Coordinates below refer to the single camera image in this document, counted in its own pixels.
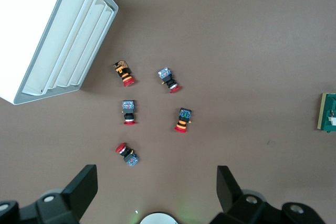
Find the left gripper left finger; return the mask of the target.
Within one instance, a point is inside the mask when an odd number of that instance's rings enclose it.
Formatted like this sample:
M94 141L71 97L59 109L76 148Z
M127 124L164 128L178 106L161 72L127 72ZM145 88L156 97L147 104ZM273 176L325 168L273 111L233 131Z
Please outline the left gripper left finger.
M86 165L65 188L49 190L28 206L0 201L0 224L80 224L97 191L97 166Z

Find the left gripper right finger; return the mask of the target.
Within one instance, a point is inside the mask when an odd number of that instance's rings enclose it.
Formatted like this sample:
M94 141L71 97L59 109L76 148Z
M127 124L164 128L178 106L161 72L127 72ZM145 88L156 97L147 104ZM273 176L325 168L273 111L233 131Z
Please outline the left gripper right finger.
M228 166L217 167L216 192L222 212L209 224L326 224L305 204L287 202L277 209L256 193L241 190Z

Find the green load switch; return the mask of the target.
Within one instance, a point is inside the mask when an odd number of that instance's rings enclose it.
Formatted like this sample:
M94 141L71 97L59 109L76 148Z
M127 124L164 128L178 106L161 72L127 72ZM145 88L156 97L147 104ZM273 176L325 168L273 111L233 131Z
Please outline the green load switch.
M322 94L317 129L336 132L336 93Z

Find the red button grey contact block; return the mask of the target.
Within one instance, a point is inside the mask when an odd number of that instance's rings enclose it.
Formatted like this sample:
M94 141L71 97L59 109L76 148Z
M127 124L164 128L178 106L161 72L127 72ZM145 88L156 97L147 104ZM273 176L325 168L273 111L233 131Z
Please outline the red button grey contact block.
M123 100L122 101L122 114L124 117L124 125L135 125L135 101L134 100Z
M129 148L126 143L121 143L116 149L115 152L120 154L123 157L124 162L128 166L134 166L139 162L139 157L134 152L132 148Z

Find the red button orange striped collar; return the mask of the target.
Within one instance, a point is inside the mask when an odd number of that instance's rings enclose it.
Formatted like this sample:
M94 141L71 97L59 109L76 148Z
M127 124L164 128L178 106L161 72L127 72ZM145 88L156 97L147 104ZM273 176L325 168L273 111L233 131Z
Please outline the red button orange striped collar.
M191 123L192 111L186 108L180 108L178 122L175 126L175 130L179 133L187 132L187 125Z

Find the red button orange contact block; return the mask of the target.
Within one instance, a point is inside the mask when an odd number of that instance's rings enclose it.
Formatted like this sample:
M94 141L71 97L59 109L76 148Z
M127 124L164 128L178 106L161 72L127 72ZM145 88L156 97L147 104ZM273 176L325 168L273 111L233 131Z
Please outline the red button orange contact block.
M131 75L132 71L129 68L126 61L120 60L120 61L116 62L113 65L113 67L114 67L115 71L117 72L117 74L119 75L119 77L122 79L124 87L128 87L128 86L132 85L133 83L135 83L135 79Z

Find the red button silver collar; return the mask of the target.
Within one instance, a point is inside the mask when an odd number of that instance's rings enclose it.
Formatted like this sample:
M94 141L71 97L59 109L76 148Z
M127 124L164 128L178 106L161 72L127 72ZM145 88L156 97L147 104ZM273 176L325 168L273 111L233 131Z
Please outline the red button silver collar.
M171 73L170 68L165 67L158 72L159 77L162 80L162 84L166 84L170 90L170 93L177 92L181 87L175 81L173 74Z

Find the brown table cover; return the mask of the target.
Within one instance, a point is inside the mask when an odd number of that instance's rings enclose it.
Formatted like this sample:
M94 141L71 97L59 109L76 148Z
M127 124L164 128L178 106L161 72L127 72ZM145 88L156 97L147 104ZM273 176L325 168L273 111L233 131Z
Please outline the brown table cover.
M136 224L155 211L208 224L226 165L272 206L301 202L336 224L336 132L317 129L321 95L336 93L336 0L115 1L79 91L0 100L0 200L29 205L96 164L82 224ZM123 124L123 100L135 101L135 125ZM180 108L192 111L186 133L174 129ZM136 165L115 152L121 143Z

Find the white slotted storage rack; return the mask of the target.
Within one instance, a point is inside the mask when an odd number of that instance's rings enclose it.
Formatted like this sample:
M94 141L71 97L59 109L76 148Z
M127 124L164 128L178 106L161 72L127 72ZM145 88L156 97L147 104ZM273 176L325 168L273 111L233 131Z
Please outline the white slotted storage rack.
M0 98L79 90L117 12L114 0L0 0Z

